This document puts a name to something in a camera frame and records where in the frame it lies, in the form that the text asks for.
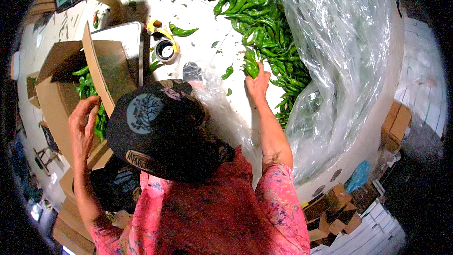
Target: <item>yellow object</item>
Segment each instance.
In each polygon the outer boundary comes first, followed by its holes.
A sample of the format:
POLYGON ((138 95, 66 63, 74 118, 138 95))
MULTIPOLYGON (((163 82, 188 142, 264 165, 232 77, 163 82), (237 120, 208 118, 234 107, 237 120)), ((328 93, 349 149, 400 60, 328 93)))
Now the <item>yellow object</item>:
POLYGON ((152 20, 146 25, 146 30, 152 36, 154 33, 159 32, 169 38, 169 40, 173 43, 173 52, 179 53, 181 49, 179 48, 179 44, 173 39, 173 35, 167 31, 166 28, 162 27, 162 23, 158 20, 152 20))

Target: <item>plastic bag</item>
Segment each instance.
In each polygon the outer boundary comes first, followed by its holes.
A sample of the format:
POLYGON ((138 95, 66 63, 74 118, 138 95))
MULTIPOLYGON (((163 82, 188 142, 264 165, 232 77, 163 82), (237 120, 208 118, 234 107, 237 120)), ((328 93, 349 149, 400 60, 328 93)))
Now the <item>plastic bag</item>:
MULTIPOLYGON (((209 111, 209 121, 206 124, 208 133, 227 142, 230 146, 242 146, 242 154, 252 164, 253 187, 255 188, 262 175, 261 142, 258 132, 253 131, 247 122, 231 108, 223 87, 223 80, 215 74, 215 66, 203 60, 191 60, 200 66, 203 84, 192 88, 203 105, 209 111)), ((184 59, 179 68, 183 68, 184 59)))
POLYGON ((352 176, 345 183, 346 193, 351 194, 364 186, 368 181, 368 174, 370 174, 370 164, 364 161, 356 167, 352 176))
POLYGON ((285 133, 298 185, 350 148, 384 83, 394 0, 282 0, 313 81, 285 133))

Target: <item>cap logo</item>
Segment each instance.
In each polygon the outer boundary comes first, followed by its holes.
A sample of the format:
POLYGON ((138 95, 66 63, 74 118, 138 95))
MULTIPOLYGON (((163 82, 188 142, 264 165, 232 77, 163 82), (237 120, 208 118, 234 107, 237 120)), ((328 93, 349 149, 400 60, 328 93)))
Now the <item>cap logo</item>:
POLYGON ((143 153, 134 150, 128 150, 126 153, 126 160, 133 166, 149 171, 150 168, 146 166, 151 161, 151 158, 143 153))
POLYGON ((153 121, 164 108, 161 99, 151 93, 136 96, 127 107, 126 119, 129 128, 138 134, 151 133, 153 121))

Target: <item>pink shirt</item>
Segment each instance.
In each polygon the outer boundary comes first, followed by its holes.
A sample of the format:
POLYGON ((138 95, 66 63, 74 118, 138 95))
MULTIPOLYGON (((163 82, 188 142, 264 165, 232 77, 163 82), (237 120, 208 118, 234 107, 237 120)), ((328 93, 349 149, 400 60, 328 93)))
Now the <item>pink shirt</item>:
POLYGON ((142 172, 126 229, 91 226, 98 254, 309 254, 305 217, 291 169, 267 168, 255 191, 252 165, 235 148, 203 185, 142 172))

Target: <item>hand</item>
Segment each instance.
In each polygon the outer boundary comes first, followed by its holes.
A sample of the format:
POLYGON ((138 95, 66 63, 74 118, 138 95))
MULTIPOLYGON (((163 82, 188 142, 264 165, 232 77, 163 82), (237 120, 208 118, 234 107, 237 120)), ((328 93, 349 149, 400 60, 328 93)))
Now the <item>hand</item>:
POLYGON ((87 165, 88 154, 93 146, 94 125, 100 103, 99 96, 83 99, 69 116, 69 135, 75 169, 84 168, 87 165), (88 114, 88 122, 85 125, 85 117, 88 114))
POLYGON ((255 79, 252 79, 252 77, 247 76, 246 85, 256 105, 260 105, 263 102, 267 104, 266 91, 267 87, 269 87, 270 73, 264 71, 264 66, 261 62, 257 62, 257 64, 260 70, 258 76, 255 79))

